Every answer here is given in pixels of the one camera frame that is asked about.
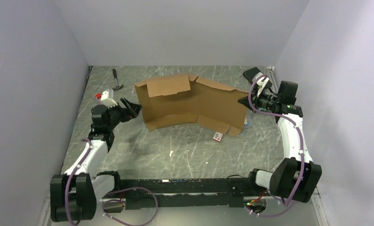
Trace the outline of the brown cardboard box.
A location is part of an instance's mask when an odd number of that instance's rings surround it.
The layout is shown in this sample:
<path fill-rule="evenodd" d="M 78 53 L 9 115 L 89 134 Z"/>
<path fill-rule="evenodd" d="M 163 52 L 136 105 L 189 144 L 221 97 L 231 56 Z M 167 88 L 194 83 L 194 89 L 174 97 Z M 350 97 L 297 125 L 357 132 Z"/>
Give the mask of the brown cardboard box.
<path fill-rule="evenodd" d="M 137 82 L 135 91 L 149 131 L 194 123 L 234 137 L 244 129 L 241 89 L 184 73 Z"/>

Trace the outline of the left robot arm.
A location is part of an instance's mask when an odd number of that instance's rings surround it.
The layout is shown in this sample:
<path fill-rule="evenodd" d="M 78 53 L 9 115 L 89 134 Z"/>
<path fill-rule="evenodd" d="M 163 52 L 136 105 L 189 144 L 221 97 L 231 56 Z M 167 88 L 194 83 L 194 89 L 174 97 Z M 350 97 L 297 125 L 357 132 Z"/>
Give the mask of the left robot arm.
<path fill-rule="evenodd" d="M 120 175 L 114 171 L 97 172 L 99 164 L 114 142 L 114 129 L 119 123 L 138 117 L 142 105 L 125 98 L 120 102 L 101 96 L 91 109 L 92 124 L 85 147 L 74 164 L 50 181 L 50 217 L 53 222 L 68 222 L 75 226 L 82 220 L 93 219 L 97 202 L 106 194 L 118 197 L 123 190 Z"/>

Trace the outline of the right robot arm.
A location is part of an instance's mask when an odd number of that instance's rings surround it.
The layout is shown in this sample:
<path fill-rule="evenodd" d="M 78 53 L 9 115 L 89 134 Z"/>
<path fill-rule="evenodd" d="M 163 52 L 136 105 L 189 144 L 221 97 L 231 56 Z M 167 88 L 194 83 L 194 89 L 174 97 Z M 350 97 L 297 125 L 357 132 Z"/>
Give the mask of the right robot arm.
<path fill-rule="evenodd" d="M 307 149 L 303 134 L 303 110 L 296 105 L 297 83 L 282 81 L 277 93 L 270 92 L 267 78 L 254 81 L 247 97 L 238 102 L 256 113 L 275 117 L 283 143 L 283 160 L 274 172 L 254 169 L 247 190 L 259 195 L 267 190 L 284 206 L 309 201 L 322 175 Z"/>

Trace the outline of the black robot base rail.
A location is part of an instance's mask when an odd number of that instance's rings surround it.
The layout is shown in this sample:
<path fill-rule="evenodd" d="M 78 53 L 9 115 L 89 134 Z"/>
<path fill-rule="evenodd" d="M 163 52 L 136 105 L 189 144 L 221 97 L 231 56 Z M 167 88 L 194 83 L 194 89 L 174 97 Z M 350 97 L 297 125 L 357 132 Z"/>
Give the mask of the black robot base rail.
<path fill-rule="evenodd" d="M 104 198 L 121 198 L 127 210 L 158 207 L 242 208 L 264 191 L 248 178 L 121 179 Z"/>

